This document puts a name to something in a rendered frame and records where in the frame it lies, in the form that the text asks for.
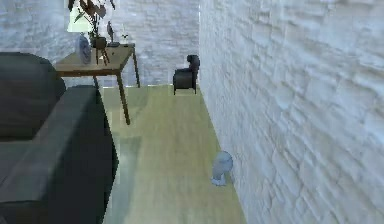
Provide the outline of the dark grey sofa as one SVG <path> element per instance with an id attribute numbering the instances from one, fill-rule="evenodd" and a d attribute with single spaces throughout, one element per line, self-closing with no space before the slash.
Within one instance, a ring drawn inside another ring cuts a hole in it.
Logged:
<path id="1" fill-rule="evenodd" d="M 0 224 L 102 224 L 117 166 L 97 87 L 0 52 Z"/>

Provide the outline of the pale blue glass vase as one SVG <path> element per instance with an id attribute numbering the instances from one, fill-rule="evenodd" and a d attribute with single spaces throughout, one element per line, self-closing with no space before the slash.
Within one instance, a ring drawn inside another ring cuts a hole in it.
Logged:
<path id="1" fill-rule="evenodd" d="M 225 174 L 230 172 L 232 167 L 232 156 L 226 151 L 220 151 L 213 161 L 211 182 L 216 186 L 225 186 Z"/>

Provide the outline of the brown wooden side table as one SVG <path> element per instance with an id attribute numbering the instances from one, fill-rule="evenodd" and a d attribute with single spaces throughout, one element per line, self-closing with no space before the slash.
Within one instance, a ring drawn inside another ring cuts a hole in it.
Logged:
<path id="1" fill-rule="evenodd" d="M 91 62 L 89 64 L 83 64 L 78 55 L 73 52 L 58 61 L 54 67 L 60 77 L 92 77 L 95 85 L 98 85 L 98 77 L 115 76 L 117 79 L 125 122 L 129 125 L 130 115 L 128 111 L 128 101 L 124 92 L 122 72 L 128 59 L 132 58 L 136 75 L 136 84 L 140 87 L 135 45 L 128 44 L 120 45 L 118 47 L 106 47 L 105 51 L 108 56 L 106 61 L 101 60 L 101 55 L 96 49 L 93 49 L 91 52 Z"/>

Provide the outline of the small dark statuette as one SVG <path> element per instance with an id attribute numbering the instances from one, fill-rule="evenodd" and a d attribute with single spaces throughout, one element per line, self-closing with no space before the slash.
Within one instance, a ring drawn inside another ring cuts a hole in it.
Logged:
<path id="1" fill-rule="evenodd" d="M 114 30 L 112 28 L 111 21 L 108 21 L 107 23 L 107 33 L 110 37 L 110 42 L 108 43 L 108 47 L 118 47 L 120 43 L 114 40 Z"/>

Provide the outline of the dark potted house plant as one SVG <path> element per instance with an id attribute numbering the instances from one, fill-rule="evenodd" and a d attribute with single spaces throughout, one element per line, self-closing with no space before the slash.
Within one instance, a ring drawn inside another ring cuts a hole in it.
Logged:
<path id="1" fill-rule="evenodd" d="M 90 43 L 91 52 L 95 49 L 96 62 L 99 62 L 99 55 L 102 55 L 104 64 L 107 65 L 109 63 L 106 53 L 107 40 L 99 32 L 100 20 L 107 13 L 106 6 L 101 0 L 83 0 L 81 6 L 86 11 L 86 17 L 91 24 L 91 31 L 85 34 Z"/>

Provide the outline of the white shade table lamp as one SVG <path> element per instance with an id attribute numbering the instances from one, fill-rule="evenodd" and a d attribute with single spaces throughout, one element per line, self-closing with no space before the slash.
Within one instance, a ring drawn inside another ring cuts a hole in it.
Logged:
<path id="1" fill-rule="evenodd" d="M 75 53 L 82 64 L 89 64 L 91 62 L 91 46 L 85 34 L 91 31 L 91 24 L 86 17 L 86 11 L 81 6 L 82 3 L 83 0 L 68 0 L 69 23 L 67 31 L 77 34 Z"/>

